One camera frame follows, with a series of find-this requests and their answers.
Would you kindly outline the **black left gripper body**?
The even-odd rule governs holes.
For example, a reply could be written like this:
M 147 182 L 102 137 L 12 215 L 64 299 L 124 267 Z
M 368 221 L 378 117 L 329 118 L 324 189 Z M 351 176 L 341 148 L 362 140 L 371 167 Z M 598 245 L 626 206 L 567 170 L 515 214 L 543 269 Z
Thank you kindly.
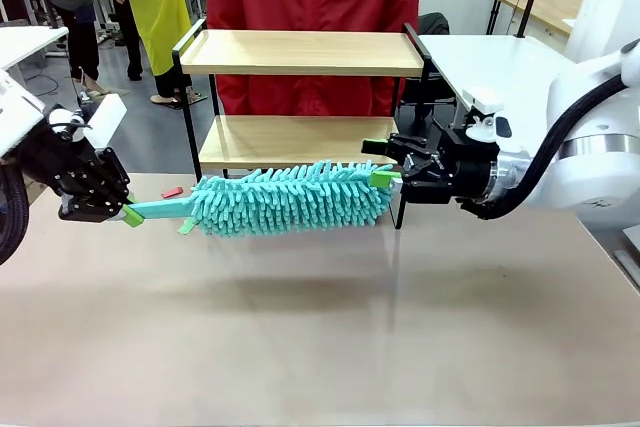
M 96 205 L 108 204 L 91 165 L 95 148 L 84 137 L 88 124 L 37 124 L 22 140 L 22 174 L 58 196 L 78 197 Z

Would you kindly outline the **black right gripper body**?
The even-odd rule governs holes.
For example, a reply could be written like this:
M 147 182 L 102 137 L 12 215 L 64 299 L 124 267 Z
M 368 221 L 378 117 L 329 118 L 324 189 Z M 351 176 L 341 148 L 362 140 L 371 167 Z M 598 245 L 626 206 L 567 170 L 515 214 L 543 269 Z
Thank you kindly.
M 460 128 L 445 128 L 437 152 L 443 173 L 438 181 L 435 204 L 448 204 L 452 198 L 480 199 L 489 184 L 495 162 L 495 143 L 469 138 Z

